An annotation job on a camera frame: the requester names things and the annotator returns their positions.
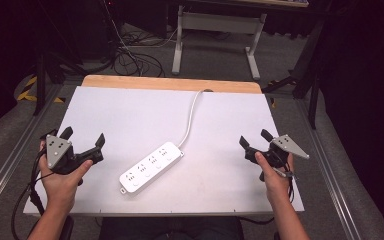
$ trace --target white tabletop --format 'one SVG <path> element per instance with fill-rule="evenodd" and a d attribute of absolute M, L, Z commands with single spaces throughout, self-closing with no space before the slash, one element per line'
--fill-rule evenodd
<path fill-rule="evenodd" d="M 104 133 L 104 160 L 78 188 L 72 214 L 89 216 L 244 215 L 271 212 L 261 168 L 244 158 L 243 135 L 266 150 L 260 136 L 278 136 L 262 94 L 204 92 L 198 98 L 182 159 L 136 196 L 120 193 L 119 176 L 167 141 L 178 144 L 196 92 L 78 87 L 61 124 L 74 134 L 74 152 Z M 46 206 L 46 194 L 37 191 Z M 296 211 L 304 207 L 295 185 Z M 37 214 L 28 200 L 26 214 Z"/>

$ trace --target white power strip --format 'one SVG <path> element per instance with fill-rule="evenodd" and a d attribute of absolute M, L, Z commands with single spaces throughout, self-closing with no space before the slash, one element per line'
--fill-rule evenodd
<path fill-rule="evenodd" d="M 121 174 L 120 192 L 139 193 L 162 173 L 176 164 L 183 157 L 183 152 L 171 142 L 164 143 L 136 165 Z"/>

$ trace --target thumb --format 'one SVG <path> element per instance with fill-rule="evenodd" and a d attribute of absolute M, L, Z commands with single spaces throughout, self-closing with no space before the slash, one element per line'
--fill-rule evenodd
<path fill-rule="evenodd" d="M 263 169 L 263 172 L 265 174 L 270 173 L 273 171 L 269 163 L 267 162 L 267 159 L 261 154 L 260 152 L 255 153 L 255 158 L 257 159 L 258 164 Z"/>
<path fill-rule="evenodd" d="M 80 181 L 82 177 L 89 171 L 90 167 L 93 165 L 92 160 L 87 160 L 82 165 L 80 165 L 74 172 L 71 174 L 74 176 L 75 180 Z"/>

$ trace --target person's arm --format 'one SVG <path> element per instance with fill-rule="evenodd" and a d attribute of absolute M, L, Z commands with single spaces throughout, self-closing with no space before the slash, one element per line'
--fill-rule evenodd
<path fill-rule="evenodd" d="M 28 239 L 59 239 L 65 219 L 74 206 L 77 185 L 92 164 L 91 160 L 87 160 L 68 175 L 52 174 L 42 179 L 48 203 Z M 39 160 L 39 168 L 41 176 L 52 173 L 48 168 L 46 156 L 42 156 Z"/>
<path fill-rule="evenodd" d="M 280 239 L 310 239 L 289 201 L 288 179 L 276 173 L 261 153 L 257 152 L 255 158 L 264 172 L 267 198 L 273 208 L 274 220 L 279 231 Z M 291 154 L 288 156 L 288 163 L 290 170 L 293 171 L 293 158 Z"/>

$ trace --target white cable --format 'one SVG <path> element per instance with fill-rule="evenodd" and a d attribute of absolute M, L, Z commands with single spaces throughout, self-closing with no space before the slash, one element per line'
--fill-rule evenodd
<path fill-rule="evenodd" d="M 186 138 L 187 138 L 188 135 L 189 135 L 189 131 L 190 131 L 190 129 L 191 129 L 192 115 L 193 115 L 193 109 L 194 109 L 194 107 L 195 107 L 195 102 L 196 102 L 196 99 L 198 98 L 199 94 L 201 94 L 203 91 L 205 91 L 205 90 L 201 90 L 201 91 L 199 91 L 199 92 L 195 95 L 195 98 L 193 99 L 192 107 L 191 107 L 191 111 L 189 112 L 188 129 L 186 130 L 186 134 L 185 134 L 185 137 L 183 137 L 183 140 L 180 142 L 179 145 L 177 145 L 177 148 L 180 148 L 180 146 L 182 146 L 182 144 L 185 142 Z"/>
<path fill-rule="evenodd" d="M 162 45 L 158 45 L 158 46 L 130 46 L 130 48 L 158 48 L 158 47 L 162 47 L 162 46 L 166 45 L 168 42 L 172 41 L 171 39 L 173 38 L 176 31 L 177 31 L 177 28 L 176 28 L 176 30 L 174 30 L 173 34 L 171 34 L 171 36 L 167 39 L 167 41 L 165 43 L 163 43 Z M 151 41 L 157 41 L 157 40 L 160 40 L 160 39 L 142 40 L 139 43 L 151 42 Z"/>

